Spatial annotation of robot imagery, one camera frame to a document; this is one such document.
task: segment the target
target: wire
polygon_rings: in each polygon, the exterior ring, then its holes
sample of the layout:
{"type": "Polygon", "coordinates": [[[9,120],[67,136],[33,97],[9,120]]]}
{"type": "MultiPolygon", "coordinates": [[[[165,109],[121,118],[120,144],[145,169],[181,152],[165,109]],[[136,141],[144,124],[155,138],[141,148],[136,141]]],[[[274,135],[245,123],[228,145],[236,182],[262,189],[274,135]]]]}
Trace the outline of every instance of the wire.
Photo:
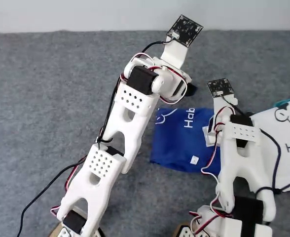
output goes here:
{"type": "MultiPolygon", "coordinates": [[[[86,158],[87,158],[87,155],[85,155],[83,158],[81,158],[78,162],[81,162],[83,159],[86,159],[86,158]]],[[[74,174],[76,173],[76,170],[78,169],[78,167],[79,167],[79,165],[75,166],[75,167],[72,169],[70,175],[68,176],[68,178],[67,178],[67,180],[66,180],[66,182],[65,182],[65,184],[64,184],[65,192],[67,192],[68,187],[69,187],[69,185],[70,185],[70,182],[71,182],[71,180],[72,180],[74,174]]]]}
{"type": "Polygon", "coordinates": [[[213,150],[213,153],[211,155],[211,158],[208,162],[208,164],[204,167],[201,168],[201,173],[204,174],[204,175],[211,175],[215,180],[216,180],[216,183],[218,184],[218,178],[213,174],[213,173],[210,173],[210,172],[206,172],[204,171],[205,169],[209,168],[214,160],[214,157],[215,157],[215,154],[216,154],[216,150],[217,150],[217,142],[218,142],[218,134],[219,132],[216,132],[216,135],[215,135],[215,143],[214,143],[214,150],[213,150]]]}
{"type": "Polygon", "coordinates": [[[246,116],[244,114],[244,112],[241,111],[236,105],[233,105],[232,103],[230,103],[229,101],[227,101],[223,95],[220,95],[220,96],[223,98],[224,101],[226,101],[231,107],[233,107],[235,110],[237,110],[241,115],[246,116]]]}
{"type": "Polygon", "coordinates": [[[226,217],[227,214],[221,214],[219,211],[217,211],[216,209],[214,209],[213,205],[218,201],[219,198],[219,194],[220,192],[217,193],[216,197],[210,202],[210,209],[212,212],[214,212],[216,215],[220,216],[220,217],[226,217]]]}
{"type": "Polygon", "coordinates": [[[235,114],[235,111],[231,108],[231,107],[229,107],[229,106],[224,106],[224,107],[222,107],[218,112],[217,112],[217,114],[215,115],[215,120],[214,120],[214,123],[216,124],[216,120],[217,120],[217,118],[218,118],[218,115],[224,110],[224,109],[226,109],[226,108],[229,108],[231,111],[232,111],[232,114],[234,115],[235,114]]]}
{"type": "Polygon", "coordinates": [[[66,171],[69,170],[70,168],[73,168],[77,165],[80,165],[82,163],[84,163],[85,159],[83,159],[80,162],[77,162],[75,164],[71,164],[67,167],[65,167],[64,169],[62,169],[49,183],[48,185],[34,198],[32,199],[32,201],[30,201],[28,203],[28,205],[23,209],[23,211],[21,212],[21,218],[20,218],[20,228],[19,228],[19,232],[17,234],[17,237],[20,236],[21,232],[22,232],[22,227],[23,227],[23,217],[25,212],[28,210],[28,208],[66,171]]]}
{"type": "Polygon", "coordinates": [[[150,43],[149,45],[147,45],[143,50],[142,53],[144,53],[146,50],[148,50],[150,47],[152,47],[155,44],[169,44],[171,41],[173,41],[174,39],[171,39],[170,41],[155,41],[153,43],[150,43]]]}
{"type": "Polygon", "coordinates": [[[190,230],[192,233],[194,233],[194,230],[193,230],[193,222],[198,220],[198,219],[201,219],[202,217],[201,216],[195,216],[192,218],[191,222],[190,222],[190,230]]]}
{"type": "Polygon", "coordinates": [[[116,95],[116,92],[117,92],[117,89],[119,87],[120,81],[121,81],[121,77],[118,78],[118,80],[116,82],[116,85],[115,85],[115,87],[113,89],[104,125],[101,127],[101,129],[99,131],[99,135],[98,135],[98,137],[96,139],[96,142],[98,143],[98,148],[99,149],[100,149],[100,142],[110,142],[112,140],[112,139],[110,139],[109,141],[103,140],[103,135],[105,133],[105,128],[106,128],[106,126],[108,124],[108,120],[109,120],[109,117],[110,117],[110,113],[111,113],[114,97],[116,95]]]}
{"type": "Polygon", "coordinates": [[[149,58],[149,59],[151,60],[151,62],[153,63],[153,66],[155,66],[154,59],[153,59],[152,57],[150,57],[147,53],[143,53],[143,52],[135,54],[135,55],[131,58],[130,62],[132,62],[134,58],[139,58],[139,57],[141,57],[141,56],[146,56],[147,58],[149,58]]]}
{"type": "Polygon", "coordinates": [[[204,230],[204,228],[206,228],[212,221],[214,221],[217,217],[217,215],[215,215],[214,217],[212,217],[211,219],[209,219],[207,222],[205,222],[199,229],[197,229],[196,231],[191,230],[191,232],[196,235],[198,233],[200,233],[201,231],[204,230]]]}
{"type": "Polygon", "coordinates": [[[60,208],[60,205],[52,207],[50,210],[51,214],[56,217],[57,213],[55,212],[55,210],[59,208],[60,208]]]}

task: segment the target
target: blue bag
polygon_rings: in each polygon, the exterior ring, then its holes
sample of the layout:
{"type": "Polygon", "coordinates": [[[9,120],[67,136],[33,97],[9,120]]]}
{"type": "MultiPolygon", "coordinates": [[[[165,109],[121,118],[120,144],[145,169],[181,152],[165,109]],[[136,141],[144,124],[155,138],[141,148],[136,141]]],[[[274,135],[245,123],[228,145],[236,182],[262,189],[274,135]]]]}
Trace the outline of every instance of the blue bag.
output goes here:
{"type": "MultiPolygon", "coordinates": [[[[150,162],[185,172],[201,172],[214,147],[206,147],[202,127],[209,125],[214,111],[206,108],[160,108],[156,114],[150,162]]],[[[218,175],[220,153],[205,170],[218,175]]]]}

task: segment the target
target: gray carpet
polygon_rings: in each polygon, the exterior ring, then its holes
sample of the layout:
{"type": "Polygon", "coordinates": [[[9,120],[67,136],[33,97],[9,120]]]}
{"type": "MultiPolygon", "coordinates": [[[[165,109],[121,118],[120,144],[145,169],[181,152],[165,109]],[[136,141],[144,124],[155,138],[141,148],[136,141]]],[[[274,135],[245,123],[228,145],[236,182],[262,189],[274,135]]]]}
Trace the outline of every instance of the gray carpet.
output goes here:
{"type": "MultiPolygon", "coordinates": [[[[164,32],[0,34],[0,237],[16,236],[24,206],[89,151],[130,57],[164,32]]],[[[162,47],[149,53],[160,55],[162,47]]],[[[211,107],[206,81],[230,80],[244,110],[290,97],[290,32],[204,31],[183,67],[199,87],[179,107],[211,107]]],[[[170,237],[215,195],[212,178],[150,164],[153,120],[132,169],[120,175],[102,219],[107,236],[170,237]]],[[[121,137],[115,146],[120,147],[121,137]]],[[[26,213],[21,236],[45,237],[63,175],[26,213]]],[[[236,193],[248,195],[243,180],[236,193]]],[[[276,197],[275,237],[290,237],[290,193],[276,197]]]]}

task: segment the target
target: white plastic frame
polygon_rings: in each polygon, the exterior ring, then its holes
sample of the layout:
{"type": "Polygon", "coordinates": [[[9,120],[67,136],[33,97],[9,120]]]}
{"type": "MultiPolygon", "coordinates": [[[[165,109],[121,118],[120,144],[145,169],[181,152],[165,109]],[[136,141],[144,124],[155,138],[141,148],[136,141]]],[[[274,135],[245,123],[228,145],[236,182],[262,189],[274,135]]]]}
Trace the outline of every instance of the white plastic frame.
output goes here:
{"type": "Polygon", "coordinates": [[[82,228],[81,237],[90,237],[94,233],[107,208],[111,189],[120,174],[125,158],[119,154],[111,156],[107,147],[100,144],[92,145],[82,169],[72,180],[69,189],[62,198],[57,212],[57,219],[63,221],[77,201],[87,201],[87,221],[82,228]]]}
{"type": "MultiPolygon", "coordinates": [[[[216,193],[224,210],[230,213],[235,205],[233,182],[236,177],[245,178],[249,189],[256,192],[261,187],[269,187],[270,182],[264,170],[260,146],[260,129],[232,122],[226,122],[220,144],[221,171],[218,176],[216,193]],[[236,139],[247,140],[244,149],[239,149],[236,139]]],[[[262,190],[257,199],[264,203],[263,220],[270,222],[276,215],[274,195],[271,190],[262,190]]]]}

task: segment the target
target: red and white wire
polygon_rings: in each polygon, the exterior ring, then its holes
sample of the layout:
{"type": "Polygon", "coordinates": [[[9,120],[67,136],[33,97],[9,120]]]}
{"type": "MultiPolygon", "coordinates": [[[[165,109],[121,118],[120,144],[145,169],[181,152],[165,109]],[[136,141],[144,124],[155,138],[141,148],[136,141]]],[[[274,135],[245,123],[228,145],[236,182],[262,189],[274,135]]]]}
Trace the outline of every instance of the red and white wire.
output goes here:
{"type": "Polygon", "coordinates": [[[212,218],[210,218],[208,221],[206,221],[199,229],[197,229],[196,231],[194,231],[193,229],[192,229],[192,225],[191,224],[193,224],[193,221],[195,221],[195,220],[198,220],[199,218],[193,218],[192,220],[191,220],[191,223],[190,223],[190,229],[191,229],[191,232],[194,234],[194,235],[196,235],[196,234],[198,234],[198,233],[200,233],[201,231],[203,231],[212,221],[214,221],[217,217],[219,217],[219,216],[217,216],[217,215],[215,215],[214,217],[212,217],[212,218]]]}
{"type": "Polygon", "coordinates": [[[57,215],[57,213],[55,212],[55,210],[58,210],[58,208],[60,208],[59,205],[58,205],[58,206],[54,206],[54,207],[52,207],[51,210],[50,210],[51,214],[52,214],[53,216],[55,216],[55,217],[56,217],[56,215],[57,215]]]}
{"type": "MultiPolygon", "coordinates": [[[[87,156],[84,156],[84,157],[81,158],[78,162],[81,162],[82,160],[84,160],[84,159],[86,159],[86,158],[87,158],[87,156]]],[[[65,182],[65,184],[64,184],[65,192],[67,192],[68,187],[69,187],[69,185],[70,185],[70,182],[71,182],[71,180],[72,180],[74,174],[76,173],[76,170],[78,169],[78,167],[79,167],[79,165],[75,166],[75,167],[72,169],[71,173],[69,174],[69,176],[68,176],[68,178],[67,178],[67,180],[66,180],[66,182],[65,182]]],[[[51,214],[52,214],[53,216],[56,216],[56,212],[55,212],[55,210],[58,210],[59,208],[60,208],[60,205],[52,207],[52,208],[50,209],[51,214]]]]}
{"type": "Polygon", "coordinates": [[[195,217],[192,218],[192,220],[191,220],[191,222],[190,222],[190,230],[191,230],[192,233],[195,232],[195,231],[193,230],[193,222],[196,221],[196,220],[198,220],[198,219],[201,219],[201,218],[202,218],[202,216],[195,216],[195,217]]]}
{"type": "Polygon", "coordinates": [[[147,53],[141,53],[141,52],[135,54],[135,55],[131,58],[130,62],[132,62],[134,58],[136,58],[136,57],[141,57],[141,56],[145,56],[145,57],[149,58],[149,59],[151,60],[151,62],[153,63],[153,66],[155,65],[154,59],[153,59],[152,57],[150,57],[147,53]]]}
{"type": "Polygon", "coordinates": [[[224,109],[226,109],[226,108],[230,109],[233,115],[235,114],[235,111],[234,111],[234,109],[233,109],[232,107],[230,107],[230,106],[224,106],[224,107],[222,107],[222,108],[217,112],[217,114],[215,115],[215,120],[214,120],[214,123],[215,123],[215,124],[217,123],[218,115],[219,115],[219,114],[220,114],[224,109]]]}

